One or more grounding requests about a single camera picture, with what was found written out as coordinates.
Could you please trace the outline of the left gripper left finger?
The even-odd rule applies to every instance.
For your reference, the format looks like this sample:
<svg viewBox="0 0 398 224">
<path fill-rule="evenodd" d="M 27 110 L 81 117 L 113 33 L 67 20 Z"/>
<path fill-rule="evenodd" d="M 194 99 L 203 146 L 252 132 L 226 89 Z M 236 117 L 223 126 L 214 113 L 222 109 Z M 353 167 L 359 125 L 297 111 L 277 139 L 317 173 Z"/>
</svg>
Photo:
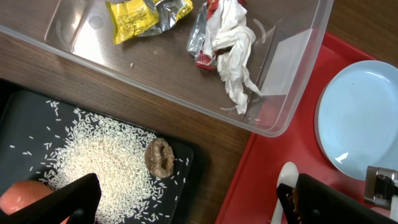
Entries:
<svg viewBox="0 0 398 224">
<path fill-rule="evenodd" d="M 5 213 L 1 223 L 94 223 L 100 198 L 100 182 L 90 173 L 13 214 Z"/>
</svg>

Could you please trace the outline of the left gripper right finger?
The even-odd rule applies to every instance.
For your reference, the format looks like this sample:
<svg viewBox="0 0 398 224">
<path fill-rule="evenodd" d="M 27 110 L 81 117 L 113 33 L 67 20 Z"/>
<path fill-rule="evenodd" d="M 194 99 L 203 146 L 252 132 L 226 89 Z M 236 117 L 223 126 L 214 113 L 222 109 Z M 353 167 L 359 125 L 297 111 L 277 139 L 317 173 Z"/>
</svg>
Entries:
<svg viewBox="0 0 398 224">
<path fill-rule="evenodd" d="M 293 202 L 297 223 L 397 224 L 307 174 L 298 176 Z"/>
</svg>

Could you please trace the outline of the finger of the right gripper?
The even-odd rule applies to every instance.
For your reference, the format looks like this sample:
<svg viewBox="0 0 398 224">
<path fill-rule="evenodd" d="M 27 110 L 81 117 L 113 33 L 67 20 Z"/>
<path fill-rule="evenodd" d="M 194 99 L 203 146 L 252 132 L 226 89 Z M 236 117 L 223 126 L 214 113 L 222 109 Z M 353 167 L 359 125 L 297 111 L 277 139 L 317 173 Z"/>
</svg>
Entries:
<svg viewBox="0 0 398 224">
<path fill-rule="evenodd" d="M 296 212 L 294 204 L 294 188 L 280 184 L 277 188 L 277 196 L 281 202 L 288 224 L 300 224 L 300 216 Z"/>
</svg>

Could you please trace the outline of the white plastic spoon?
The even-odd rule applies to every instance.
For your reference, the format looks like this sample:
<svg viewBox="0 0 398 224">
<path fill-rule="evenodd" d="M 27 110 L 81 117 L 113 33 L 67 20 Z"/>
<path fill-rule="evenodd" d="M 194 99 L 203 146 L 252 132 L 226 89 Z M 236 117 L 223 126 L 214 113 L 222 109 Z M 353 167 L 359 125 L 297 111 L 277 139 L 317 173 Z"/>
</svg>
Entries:
<svg viewBox="0 0 398 224">
<path fill-rule="evenodd" d="M 298 176 L 299 172 L 297 166 L 293 162 L 286 162 L 283 165 L 279 177 L 277 179 L 277 187 L 280 184 L 285 184 L 290 187 L 295 187 Z M 282 205 L 280 203 L 280 200 L 277 200 L 270 224 L 281 224 L 282 214 L 283 214 Z"/>
</svg>

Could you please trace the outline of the white rice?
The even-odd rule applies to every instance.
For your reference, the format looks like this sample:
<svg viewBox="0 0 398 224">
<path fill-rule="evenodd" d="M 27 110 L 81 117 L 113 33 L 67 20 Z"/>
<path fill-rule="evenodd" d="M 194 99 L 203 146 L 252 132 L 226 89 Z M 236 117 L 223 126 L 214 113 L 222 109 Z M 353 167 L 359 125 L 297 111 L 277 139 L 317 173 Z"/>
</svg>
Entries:
<svg viewBox="0 0 398 224">
<path fill-rule="evenodd" d="M 58 190 L 94 173 L 102 191 L 95 216 L 97 223 L 125 223 L 126 218 L 142 218 L 147 210 L 146 200 L 162 195 L 144 162 L 144 153 L 156 138 L 151 137 L 150 143 L 143 146 L 137 134 L 120 128 L 113 122 L 115 119 L 101 116 L 99 127 L 94 130 L 84 121 L 76 121 L 66 145 L 56 148 L 49 174 L 36 181 Z"/>
</svg>

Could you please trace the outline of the orange carrot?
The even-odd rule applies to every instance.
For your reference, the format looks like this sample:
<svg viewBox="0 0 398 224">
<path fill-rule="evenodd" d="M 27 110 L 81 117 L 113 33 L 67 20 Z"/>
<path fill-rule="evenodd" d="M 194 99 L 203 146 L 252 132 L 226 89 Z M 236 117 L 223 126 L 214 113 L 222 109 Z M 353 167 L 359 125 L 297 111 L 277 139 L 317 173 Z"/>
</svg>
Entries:
<svg viewBox="0 0 398 224">
<path fill-rule="evenodd" d="M 20 181 L 10 186 L 1 195 L 1 210 L 10 215 L 52 193 L 53 190 L 41 182 Z"/>
</svg>

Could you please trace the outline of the brown food lump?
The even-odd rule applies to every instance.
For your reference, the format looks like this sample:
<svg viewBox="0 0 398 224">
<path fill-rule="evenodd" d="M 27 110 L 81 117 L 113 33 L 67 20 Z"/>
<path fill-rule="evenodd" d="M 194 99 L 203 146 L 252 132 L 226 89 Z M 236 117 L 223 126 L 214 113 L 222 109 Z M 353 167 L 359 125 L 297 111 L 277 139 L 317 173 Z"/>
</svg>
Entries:
<svg viewBox="0 0 398 224">
<path fill-rule="evenodd" d="M 174 161 L 172 147 L 164 138 L 153 140 L 144 153 L 144 162 L 149 173 L 161 179 L 172 175 Z"/>
</svg>

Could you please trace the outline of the light blue plate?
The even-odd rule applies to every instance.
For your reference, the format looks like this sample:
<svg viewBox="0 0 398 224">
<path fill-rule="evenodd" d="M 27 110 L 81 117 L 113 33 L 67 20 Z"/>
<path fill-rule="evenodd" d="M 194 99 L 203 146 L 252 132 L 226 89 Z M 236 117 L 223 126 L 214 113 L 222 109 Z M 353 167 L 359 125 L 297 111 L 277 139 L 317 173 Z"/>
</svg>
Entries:
<svg viewBox="0 0 398 224">
<path fill-rule="evenodd" d="M 338 72 L 317 103 L 315 132 L 328 160 L 364 180 L 369 166 L 397 169 L 397 68 L 364 60 Z"/>
</svg>

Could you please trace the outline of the white napkin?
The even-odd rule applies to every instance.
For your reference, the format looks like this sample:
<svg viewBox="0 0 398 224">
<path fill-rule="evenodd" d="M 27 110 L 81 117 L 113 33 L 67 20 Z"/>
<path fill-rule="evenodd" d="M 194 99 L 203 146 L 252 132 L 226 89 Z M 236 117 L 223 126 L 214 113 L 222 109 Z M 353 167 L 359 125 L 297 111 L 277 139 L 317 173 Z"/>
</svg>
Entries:
<svg viewBox="0 0 398 224">
<path fill-rule="evenodd" d="M 217 71 L 238 114 L 244 114 L 248 106 L 248 95 L 244 93 L 244 88 L 258 96 L 262 95 L 251 81 L 247 68 L 256 35 L 246 25 L 246 13 L 247 10 L 237 0 L 218 1 L 215 12 L 206 22 L 202 48 L 209 57 L 218 50 L 230 49 L 216 57 Z"/>
</svg>

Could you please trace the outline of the red snack wrapper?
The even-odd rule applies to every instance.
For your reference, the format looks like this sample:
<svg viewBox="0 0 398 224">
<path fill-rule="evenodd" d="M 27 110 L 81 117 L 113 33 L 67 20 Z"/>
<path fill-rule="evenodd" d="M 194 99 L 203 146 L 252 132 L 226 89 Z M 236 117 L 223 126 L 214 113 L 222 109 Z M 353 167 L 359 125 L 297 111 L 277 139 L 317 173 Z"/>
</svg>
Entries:
<svg viewBox="0 0 398 224">
<path fill-rule="evenodd" d="M 212 70 L 217 68 L 216 57 L 219 54 L 230 51 L 229 48 L 224 50 L 216 51 L 215 55 L 209 57 L 202 51 L 203 44 L 205 41 L 205 26 L 207 20 L 215 12 L 218 1 L 207 1 L 199 9 L 197 18 L 195 19 L 193 28 L 190 33 L 190 37 L 187 43 L 187 51 L 194 56 L 196 65 L 204 70 Z M 245 1 L 238 1 L 245 8 Z"/>
</svg>

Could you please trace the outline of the yellow snack wrapper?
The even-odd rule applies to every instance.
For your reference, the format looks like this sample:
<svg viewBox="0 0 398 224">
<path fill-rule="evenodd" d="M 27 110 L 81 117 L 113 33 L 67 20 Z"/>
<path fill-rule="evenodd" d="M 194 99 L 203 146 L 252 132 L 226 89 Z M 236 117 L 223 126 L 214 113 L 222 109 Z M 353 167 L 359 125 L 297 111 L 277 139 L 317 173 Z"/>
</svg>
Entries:
<svg viewBox="0 0 398 224">
<path fill-rule="evenodd" d="M 192 0 L 130 0 L 106 2 L 113 23 L 113 44 L 133 37 L 159 35 L 193 10 Z"/>
</svg>

